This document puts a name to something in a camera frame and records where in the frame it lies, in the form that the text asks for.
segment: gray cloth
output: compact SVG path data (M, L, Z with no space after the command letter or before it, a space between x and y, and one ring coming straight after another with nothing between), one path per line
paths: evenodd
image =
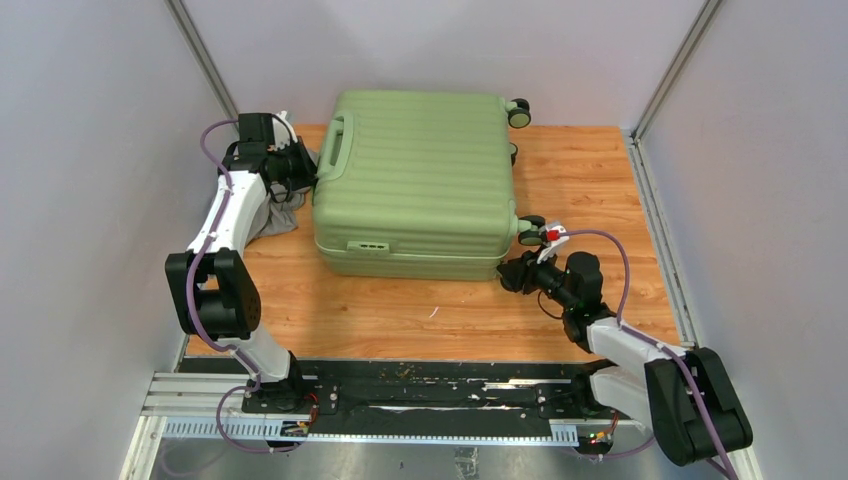
M312 163L316 163L318 154L309 149L307 151ZM271 190L278 199L286 198L286 187L273 184ZM262 205L256 210L253 223L250 224L247 243L260 237L288 233L297 228L297 218L294 216L294 211L303 206L308 191L309 187L295 190L292 192L289 201L282 203L274 203L271 201L271 196L266 195Z

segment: suitcase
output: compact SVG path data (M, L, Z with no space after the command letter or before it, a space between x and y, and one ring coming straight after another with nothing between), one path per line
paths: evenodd
M519 230L507 136L529 105L496 95L347 91L318 157L315 244L344 275L488 280Z

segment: white panel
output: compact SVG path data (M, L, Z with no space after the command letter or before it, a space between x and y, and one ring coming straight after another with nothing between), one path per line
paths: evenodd
M725 2L645 141L764 478L844 478L848 4Z
M182 340L163 265L222 113L161 1L3 2L0 70L0 478L114 479Z
M638 120L701 0L188 0L241 111L325 123L347 88L526 97L536 124Z

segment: suitcase wheel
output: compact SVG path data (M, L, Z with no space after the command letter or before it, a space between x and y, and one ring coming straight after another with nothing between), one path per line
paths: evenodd
M537 229L544 227L545 223L547 223L547 221L545 221L545 217L541 215L526 215L524 217L519 218L519 220L526 220L530 222L530 225L533 225Z
M515 159L518 158L518 145L512 142L509 143L509 158L512 160L512 164L515 165Z
M538 247L542 244L542 237L538 231L529 230L518 234L518 243L525 247Z
M523 108L524 110L530 110L530 102L524 100L523 98L513 98L513 102L518 105L518 108Z
M507 120L512 128L524 128L530 125L530 110L521 107L513 108L507 114Z

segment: wooden table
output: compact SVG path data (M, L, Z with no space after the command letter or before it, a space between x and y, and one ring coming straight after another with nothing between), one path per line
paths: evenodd
M318 150L324 127L297 128ZM678 337L617 128L528 127L511 132L518 214L559 219L569 230L606 230L621 240L632 279L625 318L661 340ZM313 242L311 207L300 228L251 243L245 262L262 297L262 323L298 357L355 359L582 362L561 322L543 314L536 295L504 291L497 280L453 282L342 277L323 264ZM507 258L521 254L517 243ZM598 255L604 299L618 308L624 269L607 239L574 237L561 252ZM543 305L559 313L557 305ZM213 353L197 337L187 354Z

